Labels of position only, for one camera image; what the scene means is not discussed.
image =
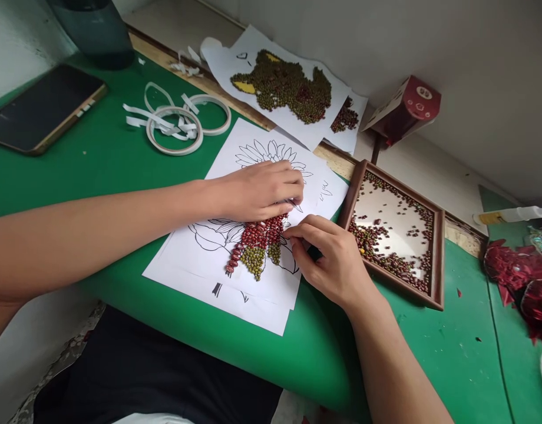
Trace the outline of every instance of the smartphone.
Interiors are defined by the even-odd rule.
[[[0,108],[0,144],[40,155],[106,92],[101,79],[58,65]]]

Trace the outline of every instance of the dark bottle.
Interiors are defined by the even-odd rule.
[[[124,69],[134,49],[124,21],[111,0],[47,0],[78,49],[103,69]]]

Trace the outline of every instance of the red box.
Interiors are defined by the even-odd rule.
[[[395,95],[378,108],[363,131],[371,128],[393,145],[407,135],[434,122],[440,112],[442,95],[414,75],[408,77]]]

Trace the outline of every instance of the lap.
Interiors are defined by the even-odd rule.
[[[35,424],[106,424],[134,412],[195,424],[270,423],[282,389],[107,307]]]

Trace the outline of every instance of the green table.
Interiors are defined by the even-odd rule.
[[[484,211],[500,210],[517,205],[480,187]],[[490,240],[506,239],[507,246],[524,246],[528,226],[532,222],[488,226]],[[503,375],[513,419],[517,423],[542,423],[542,377],[540,356],[542,342],[533,345],[518,310],[504,307],[497,285],[490,283],[491,304],[497,330]]]
[[[149,60],[120,72],[96,70],[81,58],[70,62],[104,79],[110,92],[42,157],[24,157],[0,147],[0,216],[206,175],[228,133],[208,138],[189,156],[169,157],[148,143],[143,129],[126,126],[121,107],[142,106],[147,81],[158,83],[174,99],[183,92],[198,94],[197,88]],[[238,116],[233,112],[232,124]],[[207,127],[216,126],[219,119],[201,113]],[[328,408],[369,420],[352,329],[338,306],[303,281],[285,335],[279,337],[142,277],[163,240],[81,284],[165,334]],[[414,306],[378,286],[456,422],[508,422],[487,282],[477,259],[458,246],[447,241],[445,255],[444,312]]]

